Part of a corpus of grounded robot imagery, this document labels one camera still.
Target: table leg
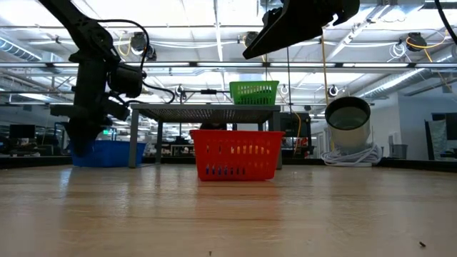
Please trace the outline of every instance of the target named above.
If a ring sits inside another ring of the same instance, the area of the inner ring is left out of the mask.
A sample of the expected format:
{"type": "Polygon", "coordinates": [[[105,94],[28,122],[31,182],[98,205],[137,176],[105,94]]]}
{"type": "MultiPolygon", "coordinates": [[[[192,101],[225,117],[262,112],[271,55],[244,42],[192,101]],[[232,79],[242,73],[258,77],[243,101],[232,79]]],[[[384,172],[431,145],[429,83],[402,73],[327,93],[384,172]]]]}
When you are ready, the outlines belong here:
{"type": "MultiPolygon", "coordinates": [[[[268,130],[269,131],[281,131],[281,121],[280,121],[280,113],[275,111],[273,112],[273,116],[268,120],[268,130]]],[[[283,168],[283,154],[282,150],[279,150],[279,157],[278,157],[278,164],[276,165],[276,169],[280,170],[283,168]]]]}
{"type": "Polygon", "coordinates": [[[157,127],[157,144],[156,144],[156,164],[161,163],[162,159],[162,136],[164,133],[164,123],[162,121],[159,121],[158,127],[157,127]]]}
{"type": "Polygon", "coordinates": [[[136,168],[136,143],[138,140],[138,119],[139,111],[134,109],[131,114],[129,168],[136,168]]]}

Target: plastic basket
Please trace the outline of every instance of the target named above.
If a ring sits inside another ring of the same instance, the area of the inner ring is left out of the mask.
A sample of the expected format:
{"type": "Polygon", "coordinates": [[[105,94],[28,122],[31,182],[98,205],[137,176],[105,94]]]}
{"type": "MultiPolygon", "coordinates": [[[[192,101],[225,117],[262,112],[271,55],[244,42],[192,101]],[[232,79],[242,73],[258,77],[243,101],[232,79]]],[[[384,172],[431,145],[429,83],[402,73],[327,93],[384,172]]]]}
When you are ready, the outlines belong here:
{"type": "Polygon", "coordinates": [[[202,181],[262,181],[276,171],[283,132],[193,130],[202,181]]]}
{"type": "Polygon", "coordinates": [[[235,104],[274,105],[279,81],[230,82],[230,95],[235,104]]]}
{"type": "MultiPolygon", "coordinates": [[[[141,164],[145,143],[137,143],[136,165],[141,164]]],[[[85,156],[77,156],[71,151],[73,165],[80,167],[112,168],[129,165],[130,143],[125,141],[94,141],[88,146],[85,156]]]]}

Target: red basket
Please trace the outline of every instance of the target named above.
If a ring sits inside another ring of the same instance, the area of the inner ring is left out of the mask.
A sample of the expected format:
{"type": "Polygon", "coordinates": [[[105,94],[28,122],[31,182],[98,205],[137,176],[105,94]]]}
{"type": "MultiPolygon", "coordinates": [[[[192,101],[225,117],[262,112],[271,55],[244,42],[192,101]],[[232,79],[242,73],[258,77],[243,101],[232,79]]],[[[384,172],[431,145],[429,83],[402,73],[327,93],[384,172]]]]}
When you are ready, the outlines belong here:
{"type": "Polygon", "coordinates": [[[202,181],[272,179],[283,132],[193,130],[202,181]]]}

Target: metal shelf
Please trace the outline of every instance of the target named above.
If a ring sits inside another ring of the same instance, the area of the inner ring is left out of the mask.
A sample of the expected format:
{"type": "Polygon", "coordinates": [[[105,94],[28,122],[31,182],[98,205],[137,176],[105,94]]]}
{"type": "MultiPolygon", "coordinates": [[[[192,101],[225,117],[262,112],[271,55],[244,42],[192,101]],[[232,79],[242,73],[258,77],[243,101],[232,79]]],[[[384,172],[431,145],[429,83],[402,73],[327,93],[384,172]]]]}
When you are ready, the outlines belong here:
{"type": "Polygon", "coordinates": [[[261,124],[280,106],[132,104],[133,110],[164,123],[261,124]]]}

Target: blue bin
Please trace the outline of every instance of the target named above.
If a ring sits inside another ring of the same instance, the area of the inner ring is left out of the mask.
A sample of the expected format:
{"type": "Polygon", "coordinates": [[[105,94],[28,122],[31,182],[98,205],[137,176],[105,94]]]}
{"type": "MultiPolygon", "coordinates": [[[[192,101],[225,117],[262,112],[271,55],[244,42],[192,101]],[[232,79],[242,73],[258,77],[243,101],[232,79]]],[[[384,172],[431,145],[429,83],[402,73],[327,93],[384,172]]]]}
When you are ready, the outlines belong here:
{"type": "MultiPolygon", "coordinates": [[[[136,165],[141,164],[145,143],[137,143],[136,165]]],[[[130,143],[125,141],[94,141],[88,146],[85,156],[77,156],[71,151],[73,165],[80,167],[112,168],[129,166],[130,143]]]]}

